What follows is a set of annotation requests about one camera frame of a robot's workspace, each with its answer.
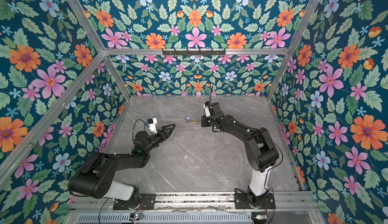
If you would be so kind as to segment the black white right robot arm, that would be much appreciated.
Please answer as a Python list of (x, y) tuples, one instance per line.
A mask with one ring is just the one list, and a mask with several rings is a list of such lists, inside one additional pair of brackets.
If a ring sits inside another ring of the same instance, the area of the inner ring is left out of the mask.
[(201, 119), (203, 128), (211, 127), (214, 133), (228, 133), (244, 144), (247, 160), (252, 167), (252, 178), (245, 193), (246, 200), (253, 208), (263, 205), (269, 195), (269, 175), (280, 157), (277, 145), (266, 128), (253, 128), (225, 115), (217, 102), (205, 102)]

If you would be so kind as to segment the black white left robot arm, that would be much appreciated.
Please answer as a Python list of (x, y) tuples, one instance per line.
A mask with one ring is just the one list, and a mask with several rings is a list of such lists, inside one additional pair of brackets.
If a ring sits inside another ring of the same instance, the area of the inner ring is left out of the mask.
[(165, 142), (175, 127), (175, 124), (162, 126), (150, 135), (146, 131), (136, 133), (134, 149), (126, 154), (92, 153), (71, 177), (69, 191), (95, 199), (114, 199), (129, 209), (137, 209), (141, 204), (139, 188), (115, 181), (114, 176), (121, 170), (145, 167), (150, 152)]

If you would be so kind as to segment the large keyring with yellow sleeve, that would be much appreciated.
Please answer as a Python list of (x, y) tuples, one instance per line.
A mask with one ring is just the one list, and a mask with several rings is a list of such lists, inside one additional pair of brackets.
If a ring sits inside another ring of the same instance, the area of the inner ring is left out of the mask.
[(201, 123), (200, 119), (187, 120), (186, 118), (184, 118), (184, 121), (185, 121), (186, 124), (200, 124)]

